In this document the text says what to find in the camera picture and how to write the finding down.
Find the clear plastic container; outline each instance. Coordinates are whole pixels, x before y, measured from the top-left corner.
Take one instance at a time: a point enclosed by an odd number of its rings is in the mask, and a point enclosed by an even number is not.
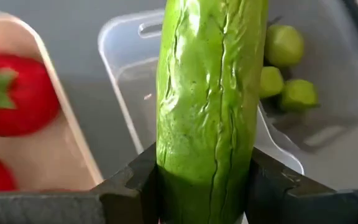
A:
[[[20,19],[0,12],[0,53],[43,61],[62,111],[46,128],[17,138],[0,137],[0,160],[20,190],[88,190],[102,182],[42,39]]]
[[[304,116],[260,107],[255,146],[292,169],[303,166],[308,177],[329,187],[358,189],[357,29],[340,0],[270,1],[269,8],[271,21],[304,35],[305,56],[285,74],[313,82],[321,107]],[[139,152],[155,140],[162,18],[162,10],[118,17],[99,36],[101,57]]]
[[[101,57],[139,153],[155,142],[155,74],[162,19],[163,11],[118,17],[99,35]],[[259,111],[255,146],[302,174],[298,159],[273,142],[267,126]]]

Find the green cucumber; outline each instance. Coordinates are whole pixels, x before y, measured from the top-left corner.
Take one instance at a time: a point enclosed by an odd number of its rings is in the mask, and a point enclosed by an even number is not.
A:
[[[168,0],[157,71],[162,220],[232,224],[244,211],[267,0]]]

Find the green lime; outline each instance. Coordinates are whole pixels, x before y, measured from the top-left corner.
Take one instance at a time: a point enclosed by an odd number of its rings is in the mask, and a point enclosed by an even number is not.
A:
[[[282,91],[280,107],[284,111],[302,112],[318,106],[314,85],[306,80],[289,80]]]
[[[259,98],[275,96],[283,90],[284,80],[276,67],[263,67],[260,76]]]
[[[296,65],[302,59],[304,40],[292,26],[272,25],[266,32],[265,57],[274,66]]]

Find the table surface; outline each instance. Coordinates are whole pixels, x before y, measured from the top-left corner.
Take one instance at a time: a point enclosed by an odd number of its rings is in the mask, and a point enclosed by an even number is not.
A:
[[[113,17],[164,5],[165,0],[0,0],[0,11],[21,18],[44,40],[104,177],[137,154],[98,52],[99,32]]]

